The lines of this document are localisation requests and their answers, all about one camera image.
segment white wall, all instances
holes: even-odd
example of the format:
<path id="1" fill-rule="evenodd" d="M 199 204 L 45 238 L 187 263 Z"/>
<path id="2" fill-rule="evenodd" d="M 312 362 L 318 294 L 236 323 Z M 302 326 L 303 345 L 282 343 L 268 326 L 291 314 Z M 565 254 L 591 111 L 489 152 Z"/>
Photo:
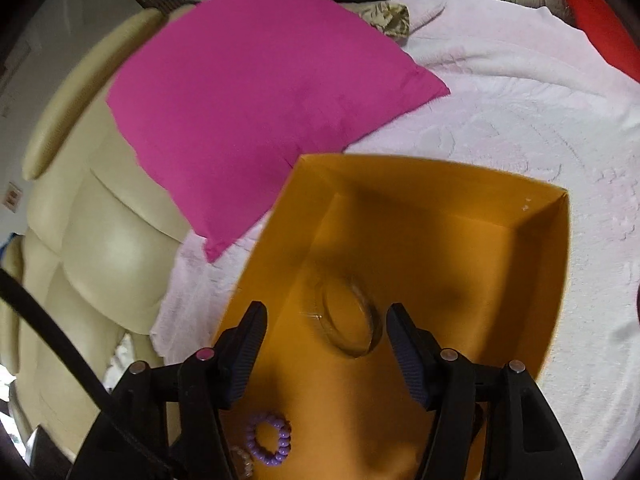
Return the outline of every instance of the white wall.
<path id="1" fill-rule="evenodd" d="M 82 56 L 139 10 L 135 0 L 47 0 L 18 40 L 8 65 L 31 52 L 0 94 L 0 194 L 12 181 L 24 196 L 16 213 L 0 205 L 0 243 L 26 228 L 31 184 L 22 179 L 21 163 L 40 113 Z"/>

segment silver screw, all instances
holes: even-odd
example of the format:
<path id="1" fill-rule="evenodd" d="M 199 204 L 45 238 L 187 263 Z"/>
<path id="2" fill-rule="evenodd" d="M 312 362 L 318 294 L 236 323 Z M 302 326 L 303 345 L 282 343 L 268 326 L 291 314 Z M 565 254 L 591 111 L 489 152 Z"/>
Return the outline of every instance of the silver screw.
<path id="1" fill-rule="evenodd" d="M 521 374 L 524 370 L 527 369 L 524 363 L 522 361 L 518 361 L 517 359 L 509 361 L 509 368 L 511 368 L 511 370 L 513 370 L 517 374 Z"/>
<path id="2" fill-rule="evenodd" d="M 201 348 L 196 352 L 196 359 L 199 361 L 208 361 L 214 354 L 213 348 Z"/>
<path id="3" fill-rule="evenodd" d="M 146 363 L 144 361 L 135 361 L 129 365 L 129 372 L 138 375 L 146 370 Z"/>
<path id="4" fill-rule="evenodd" d="M 445 348 L 440 352 L 440 357 L 445 361 L 455 361 L 458 358 L 458 352 L 451 348 Z"/>

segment wall outlet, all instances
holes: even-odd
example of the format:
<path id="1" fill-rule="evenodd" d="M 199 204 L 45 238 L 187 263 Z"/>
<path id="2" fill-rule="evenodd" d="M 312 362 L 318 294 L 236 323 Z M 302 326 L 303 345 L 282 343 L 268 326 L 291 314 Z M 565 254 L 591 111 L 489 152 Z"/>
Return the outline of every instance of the wall outlet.
<path id="1" fill-rule="evenodd" d="M 4 207 L 15 213 L 18 210 L 21 198 L 22 190 L 13 182 L 9 182 L 9 186 L 7 186 L 6 193 L 4 194 L 4 202 L 2 202 Z"/>

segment patterned cloth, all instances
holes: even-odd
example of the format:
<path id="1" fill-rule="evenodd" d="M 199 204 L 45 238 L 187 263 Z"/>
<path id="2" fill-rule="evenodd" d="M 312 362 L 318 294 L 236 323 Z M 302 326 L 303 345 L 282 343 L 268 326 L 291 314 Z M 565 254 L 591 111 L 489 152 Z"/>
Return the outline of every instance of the patterned cloth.
<path id="1" fill-rule="evenodd" d="M 341 4 L 355 12 L 371 27 L 394 40 L 409 37 L 409 9 L 393 2 L 372 2 L 367 4 Z"/>

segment purple beaded bracelet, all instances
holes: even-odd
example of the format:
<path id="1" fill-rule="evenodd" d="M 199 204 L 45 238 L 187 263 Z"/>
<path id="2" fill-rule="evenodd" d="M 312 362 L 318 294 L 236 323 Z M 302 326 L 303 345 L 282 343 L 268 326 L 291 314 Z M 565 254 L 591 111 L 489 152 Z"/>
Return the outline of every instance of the purple beaded bracelet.
<path id="1" fill-rule="evenodd" d="M 266 422 L 278 430 L 278 450 L 275 453 L 264 449 L 255 437 L 255 428 Z M 246 428 L 246 448 L 256 460 L 266 465 L 280 465 L 291 452 L 291 426 L 282 417 L 272 413 L 259 413 L 252 416 Z"/>

